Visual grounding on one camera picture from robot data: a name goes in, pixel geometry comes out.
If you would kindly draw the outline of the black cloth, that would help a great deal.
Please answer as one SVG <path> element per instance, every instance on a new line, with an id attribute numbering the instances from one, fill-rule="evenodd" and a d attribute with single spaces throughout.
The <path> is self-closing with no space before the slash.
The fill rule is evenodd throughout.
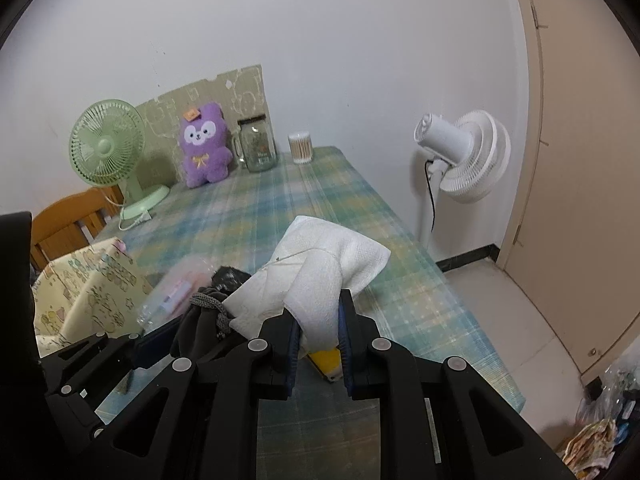
<path id="1" fill-rule="evenodd" d="M 235 347 L 247 343 L 247 339 L 230 326 L 234 316 L 224 306 L 224 300 L 249 278 L 248 273 L 221 266 L 205 286 L 194 292 L 171 345 L 173 358 L 206 362 L 223 358 Z"/>

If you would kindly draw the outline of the clear plastic tube pack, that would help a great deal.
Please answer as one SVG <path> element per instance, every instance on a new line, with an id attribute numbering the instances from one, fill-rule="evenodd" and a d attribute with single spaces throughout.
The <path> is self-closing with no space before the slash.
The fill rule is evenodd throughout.
<path id="1" fill-rule="evenodd" d="M 182 315 L 191 296 L 210 283 L 215 270 L 213 261 L 200 255 L 185 256 L 174 264 L 143 301 L 137 318 L 142 332 L 151 333 Z"/>

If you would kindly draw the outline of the white towel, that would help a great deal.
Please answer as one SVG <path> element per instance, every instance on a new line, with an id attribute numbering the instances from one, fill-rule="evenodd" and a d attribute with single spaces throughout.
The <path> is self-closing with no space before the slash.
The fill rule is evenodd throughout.
<path id="1" fill-rule="evenodd" d="M 268 318 L 288 311 L 300 330 L 303 353 L 331 350 L 338 341 L 338 300 L 354 296 L 386 267 L 390 250 L 356 231 L 298 216 L 271 258 L 224 300 L 242 336 L 259 335 Z"/>

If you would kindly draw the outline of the plaid tablecloth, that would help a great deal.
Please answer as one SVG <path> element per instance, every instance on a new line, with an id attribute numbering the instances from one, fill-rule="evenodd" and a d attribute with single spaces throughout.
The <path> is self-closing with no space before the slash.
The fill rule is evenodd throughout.
<path id="1" fill-rule="evenodd" d="M 235 171 L 200 188 L 175 186 L 152 218 L 122 233 L 126 252 L 157 283 L 188 255 L 214 266 L 271 278 L 303 270 L 314 248 L 280 241 L 299 216 L 323 219 L 376 240 L 390 251 L 385 268 L 354 297 L 380 334 L 420 358 L 467 360 L 512 408 L 524 396 L 428 252 L 337 148 L 318 148 L 297 165 Z M 378 404 L 352 400 L 300 360 L 292 396 L 260 404 L 256 474 L 261 479 L 375 479 L 380 474 Z"/>

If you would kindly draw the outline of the yellow cartoon fabric storage box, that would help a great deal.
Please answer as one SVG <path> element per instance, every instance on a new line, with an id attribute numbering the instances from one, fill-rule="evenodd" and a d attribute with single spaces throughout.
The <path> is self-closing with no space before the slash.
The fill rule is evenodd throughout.
<path id="1" fill-rule="evenodd" d="M 152 286 L 122 240 L 112 237 L 50 262 L 32 286 L 40 356 L 97 333 L 137 333 Z"/>

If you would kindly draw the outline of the clutter bags on floor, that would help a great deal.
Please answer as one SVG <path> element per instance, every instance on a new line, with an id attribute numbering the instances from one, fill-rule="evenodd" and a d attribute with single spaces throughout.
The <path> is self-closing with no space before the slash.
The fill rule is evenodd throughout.
<path id="1" fill-rule="evenodd" d="M 639 355 L 626 353 L 587 387 L 559 456 L 578 479 L 639 477 Z"/>

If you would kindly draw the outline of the cotton swab container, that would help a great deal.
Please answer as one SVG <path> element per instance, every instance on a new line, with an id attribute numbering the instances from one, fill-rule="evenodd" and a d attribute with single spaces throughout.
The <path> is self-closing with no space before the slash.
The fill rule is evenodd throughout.
<path id="1" fill-rule="evenodd" d="M 314 158 L 311 135 L 308 131 L 289 134 L 288 145 L 294 164 L 308 164 Z"/>

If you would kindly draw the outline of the glass jar with lid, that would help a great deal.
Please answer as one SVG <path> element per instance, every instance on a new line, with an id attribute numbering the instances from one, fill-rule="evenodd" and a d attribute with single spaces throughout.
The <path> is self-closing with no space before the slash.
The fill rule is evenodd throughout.
<path id="1" fill-rule="evenodd" d="M 241 159 L 250 172 L 267 171 L 277 165 L 278 154 L 265 114 L 239 121 Z"/>

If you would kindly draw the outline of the beige door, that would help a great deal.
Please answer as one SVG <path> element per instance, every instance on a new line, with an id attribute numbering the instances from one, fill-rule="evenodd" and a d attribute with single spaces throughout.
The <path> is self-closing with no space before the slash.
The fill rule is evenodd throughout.
<path id="1" fill-rule="evenodd" d="M 639 333 L 639 57 L 603 0 L 518 0 L 529 110 L 500 264 L 584 382 Z"/>

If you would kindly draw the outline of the wooden chair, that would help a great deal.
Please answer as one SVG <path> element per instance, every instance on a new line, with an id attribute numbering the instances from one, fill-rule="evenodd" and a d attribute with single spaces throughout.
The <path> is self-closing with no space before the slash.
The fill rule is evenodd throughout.
<path id="1" fill-rule="evenodd" d="M 50 261 L 87 247 L 116 217 L 122 203 L 122 191 L 89 188 L 85 192 L 62 198 L 32 220 L 30 263 L 42 271 Z"/>

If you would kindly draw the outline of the purple plush bear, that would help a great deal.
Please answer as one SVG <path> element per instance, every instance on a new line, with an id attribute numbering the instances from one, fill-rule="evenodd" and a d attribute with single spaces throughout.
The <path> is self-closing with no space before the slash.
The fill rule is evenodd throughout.
<path id="1" fill-rule="evenodd" d="M 181 117 L 180 148 L 188 188 L 224 180 L 233 154 L 227 146 L 228 127 L 216 102 L 191 108 Z"/>

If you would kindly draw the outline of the white standing fan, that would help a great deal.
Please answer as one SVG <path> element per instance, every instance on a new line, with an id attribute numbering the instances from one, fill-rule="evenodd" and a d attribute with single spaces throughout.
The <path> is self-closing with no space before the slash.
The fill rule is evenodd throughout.
<path id="1" fill-rule="evenodd" d="M 486 110 L 472 110 L 456 122 L 426 114 L 416 124 L 413 140 L 426 151 L 423 170 L 431 226 L 436 226 L 439 196 L 476 204 L 494 190 L 509 168 L 508 130 Z"/>

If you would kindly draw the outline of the patterned cardboard panel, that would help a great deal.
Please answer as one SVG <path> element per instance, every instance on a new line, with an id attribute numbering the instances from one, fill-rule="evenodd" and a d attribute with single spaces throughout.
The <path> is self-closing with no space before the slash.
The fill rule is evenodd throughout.
<path id="1" fill-rule="evenodd" d="M 201 79 L 137 106 L 145 126 L 144 152 L 136 175 L 142 188 L 173 186 L 184 179 L 179 145 L 180 122 L 191 108 L 220 105 L 229 130 L 241 119 L 268 115 L 262 66 L 237 68 L 214 79 Z"/>

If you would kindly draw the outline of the green desk fan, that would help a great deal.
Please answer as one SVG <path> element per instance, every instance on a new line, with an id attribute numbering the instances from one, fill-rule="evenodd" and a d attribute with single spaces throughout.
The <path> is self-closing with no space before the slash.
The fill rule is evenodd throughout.
<path id="1" fill-rule="evenodd" d="M 169 195 L 164 184 L 142 188 L 136 168 L 144 148 L 140 113 L 119 99 L 90 105 L 70 133 L 70 163 L 81 180 L 97 188 L 124 187 L 124 202 L 119 205 L 119 229 L 123 231 L 149 221 L 152 209 Z"/>

